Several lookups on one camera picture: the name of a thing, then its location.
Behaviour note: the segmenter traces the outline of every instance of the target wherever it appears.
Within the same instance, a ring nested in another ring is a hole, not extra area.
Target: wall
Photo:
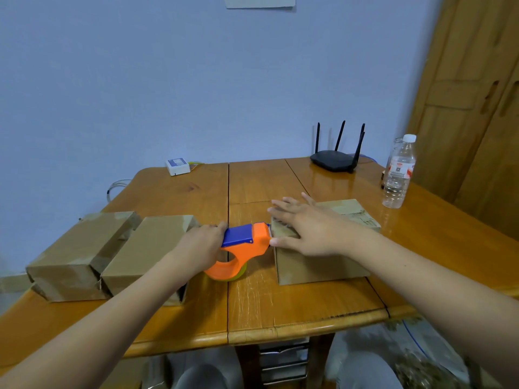
[[[366,123],[385,162],[439,2],[0,0],[0,256],[23,270],[111,182],[174,156],[306,156],[318,121],[325,147],[346,119],[341,150]]]

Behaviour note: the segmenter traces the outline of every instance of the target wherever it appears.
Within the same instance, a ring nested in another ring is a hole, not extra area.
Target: bottle cap
[[[416,142],[416,135],[413,134],[405,134],[404,138],[402,139],[406,143],[414,143]]]

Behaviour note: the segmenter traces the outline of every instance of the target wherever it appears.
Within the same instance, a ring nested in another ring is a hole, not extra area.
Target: hand
[[[273,238],[270,245],[309,256],[347,254],[344,250],[345,246],[348,248],[348,240],[354,240],[354,234],[363,227],[331,209],[316,206],[315,201],[304,192],[301,195],[307,204],[284,197],[282,201],[273,200],[277,207],[268,209],[274,218],[291,225],[301,238]]]
[[[217,254],[224,240],[226,222],[216,225],[202,225],[191,228],[180,239],[177,246],[167,256],[180,259],[187,266],[191,276],[207,270],[217,261]]]

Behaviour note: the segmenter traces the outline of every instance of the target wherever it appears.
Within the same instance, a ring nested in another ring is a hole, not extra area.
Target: bottle label
[[[402,177],[404,179],[410,179],[414,168],[414,162],[407,164],[405,162],[399,162],[398,160],[393,159],[391,161],[391,168],[389,168],[389,175],[393,177]]]

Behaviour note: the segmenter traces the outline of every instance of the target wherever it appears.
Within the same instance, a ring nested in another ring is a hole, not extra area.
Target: black router
[[[342,130],[344,129],[345,123],[346,120],[342,122],[341,131],[339,132],[339,137],[337,138],[337,144],[335,144],[335,150],[322,151],[318,151],[319,130],[321,129],[321,123],[317,123],[317,136],[315,137],[315,153],[310,156],[310,159],[315,165],[329,170],[330,172],[354,172],[354,169],[357,167],[357,163],[359,162],[360,146],[362,144],[362,139],[364,138],[364,126],[366,124],[362,124],[357,151],[355,152],[354,156],[350,156],[349,154],[344,154],[340,151],[337,151],[339,149],[339,142],[341,141]]]

